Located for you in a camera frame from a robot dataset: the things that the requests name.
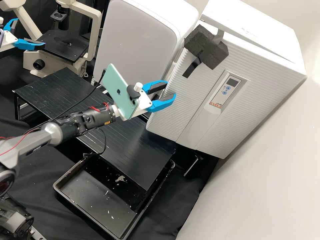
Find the smartphone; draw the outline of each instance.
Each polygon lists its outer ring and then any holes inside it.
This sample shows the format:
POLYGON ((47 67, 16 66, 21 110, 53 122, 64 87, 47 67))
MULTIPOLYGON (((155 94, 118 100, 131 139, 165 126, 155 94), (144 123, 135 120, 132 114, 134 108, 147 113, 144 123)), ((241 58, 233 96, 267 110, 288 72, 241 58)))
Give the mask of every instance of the smartphone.
POLYGON ((113 64, 109 64, 102 78, 102 85, 112 97, 114 103, 128 120, 139 105, 138 99, 130 99, 127 92, 128 84, 113 64))
POLYGON ((4 31, 2 28, 0 28, 0 48, 2 46, 3 39, 4 39, 4 31))

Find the black plastic tray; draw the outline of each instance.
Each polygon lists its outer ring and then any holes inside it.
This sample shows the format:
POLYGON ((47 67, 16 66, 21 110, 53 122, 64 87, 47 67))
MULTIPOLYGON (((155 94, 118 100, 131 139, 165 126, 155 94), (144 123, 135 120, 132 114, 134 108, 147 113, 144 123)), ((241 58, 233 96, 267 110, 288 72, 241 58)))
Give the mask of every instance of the black plastic tray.
POLYGON ((53 188, 114 239, 125 240, 174 166, 173 161, 168 162, 156 179, 152 191, 144 196, 143 204, 140 204, 138 209, 129 205, 129 202, 134 202, 134 199, 141 195, 140 189, 132 190, 126 186, 133 184, 129 179, 116 182, 115 177, 121 176, 120 173, 114 173, 115 170, 99 158, 79 161, 54 183, 53 188), (103 174, 97 170, 97 165, 99 169, 105 169, 103 174), (123 188, 127 192, 123 199, 115 193, 116 190, 119 191, 116 188, 123 188))

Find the black cable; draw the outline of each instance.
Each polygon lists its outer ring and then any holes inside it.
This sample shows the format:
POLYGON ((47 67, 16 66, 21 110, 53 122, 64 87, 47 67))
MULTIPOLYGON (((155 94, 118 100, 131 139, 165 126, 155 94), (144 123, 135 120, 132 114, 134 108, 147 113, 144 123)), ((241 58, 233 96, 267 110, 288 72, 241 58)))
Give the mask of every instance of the black cable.
POLYGON ((71 108, 75 107, 76 105, 78 105, 79 103, 81 103, 82 101, 84 101, 85 99, 87 99, 87 98, 94 92, 94 90, 96 90, 97 87, 100 85, 100 82, 101 82, 101 80, 102 80, 105 72, 106 72, 106 70, 104 69, 104 70, 102 71, 102 75, 101 75, 101 78, 100 78, 99 82, 98 82, 97 85, 91 90, 91 92, 89 92, 89 93, 87 94, 87 96, 85 96, 83 99, 81 99, 80 101, 78 101, 78 102, 76 102, 75 104, 73 104, 71 107, 69 107, 69 108, 67 108, 66 110, 64 110, 64 111, 63 111, 62 113, 60 113, 58 116, 56 116, 56 117, 54 117, 54 118, 52 118, 52 119, 49 119, 49 120, 47 120, 47 121, 45 121, 45 122, 43 122, 43 123, 40 123, 40 124, 38 124, 37 126, 35 126, 35 127, 33 127, 33 128, 30 128, 28 131, 31 131, 31 130, 33 130, 33 129, 35 129, 35 128, 39 128, 39 127, 41 127, 43 124, 45 124, 45 123, 47 123, 47 122, 56 120, 57 118, 61 117, 61 115, 63 115, 63 114, 65 114, 66 112, 68 112, 71 108))
POLYGON ((104 135, 104 148, 102 150, 102 152, 100 153, 84 153, 83 154, 83 157, 88 157, 88 156, 97 156, 97 155, 101 155, 102 153, 104 153, 104 151, 107 149, 107 135, 106 133, 101 129, 101 128, 97 128, 97 130, 100 130, 103 135, 104 135))

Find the black table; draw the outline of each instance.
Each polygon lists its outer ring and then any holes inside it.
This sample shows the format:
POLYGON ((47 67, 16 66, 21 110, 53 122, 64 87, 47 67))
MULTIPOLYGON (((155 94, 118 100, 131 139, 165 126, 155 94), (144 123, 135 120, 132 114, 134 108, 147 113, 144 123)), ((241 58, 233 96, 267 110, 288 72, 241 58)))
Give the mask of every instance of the black table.
MULTIPOLYGON (((48 118, 54 118, 86 96, 92 88, 84 79, 65 68, 14 92, 16 98, 24 100, 48 118)), ((112 99, 95 90, 66 114, 83 111, 102 102, 112 103, 112 99)), ((118 119, 101 127, 107 135, 107 149, 101 157, 148 191, 174 153, 175 143, 146 131, 145 124, 136 117, 129 121, 118 119)), ((99 130, 92 130, 78 139, 96 153, 104 148, 104 135, 99 130)))

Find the foam pad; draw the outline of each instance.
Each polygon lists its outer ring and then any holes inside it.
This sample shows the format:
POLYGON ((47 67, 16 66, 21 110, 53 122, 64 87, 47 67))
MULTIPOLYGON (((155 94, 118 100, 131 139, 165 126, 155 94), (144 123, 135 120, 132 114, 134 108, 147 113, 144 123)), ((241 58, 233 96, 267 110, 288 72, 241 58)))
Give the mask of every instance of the foam pad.
POLYGON ((198 25, 184 42, 184 47, 210 69, 214 69, 229 55, 227 45, 223 42, 214 43, 214 36, 205 27, 198 25))

